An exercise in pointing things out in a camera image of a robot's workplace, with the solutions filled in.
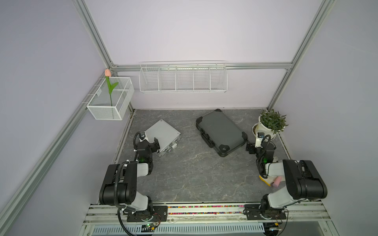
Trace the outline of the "dark grey poker case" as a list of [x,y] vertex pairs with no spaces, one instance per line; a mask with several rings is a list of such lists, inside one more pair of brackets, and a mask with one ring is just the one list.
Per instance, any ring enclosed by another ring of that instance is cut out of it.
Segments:
[[247,133],[221,109],[197,118],[195,125],[208,147],[214,148],[221,157],[226,157],[248,140]]

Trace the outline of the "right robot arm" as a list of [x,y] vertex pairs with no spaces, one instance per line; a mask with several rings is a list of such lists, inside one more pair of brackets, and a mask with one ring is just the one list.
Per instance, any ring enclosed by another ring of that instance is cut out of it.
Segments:
[[246,146],[246,151],[256,156],[259,178],[264,183],[270,187],[285,183],[281,189],[263,196],[258,208],[261,215],[267,217],[301,201],[327,197],[328,189],[312,161],[277,161],[273,157],[274,150],[275,146],[271,143],[263,143],[260,147],[248,143]]

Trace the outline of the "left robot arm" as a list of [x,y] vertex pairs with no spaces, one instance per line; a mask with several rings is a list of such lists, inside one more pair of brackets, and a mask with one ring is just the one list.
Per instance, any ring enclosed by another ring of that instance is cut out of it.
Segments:
[[109,165],[100,188],[99,203],[115,206],[123,212],[152,216],[154,214],[152,200],[137,191],[137,178],[152,173],[153,153],[159,149],[157,138],[152,143],[143,140],[134,148],[134,160]]

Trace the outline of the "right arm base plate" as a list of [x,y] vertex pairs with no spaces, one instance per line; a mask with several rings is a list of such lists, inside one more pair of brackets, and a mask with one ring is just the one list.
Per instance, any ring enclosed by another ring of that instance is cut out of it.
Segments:
[[286,214],[283,209],[263,209],[260,204],[244,205],[243,214],[248,220],[286,220]]

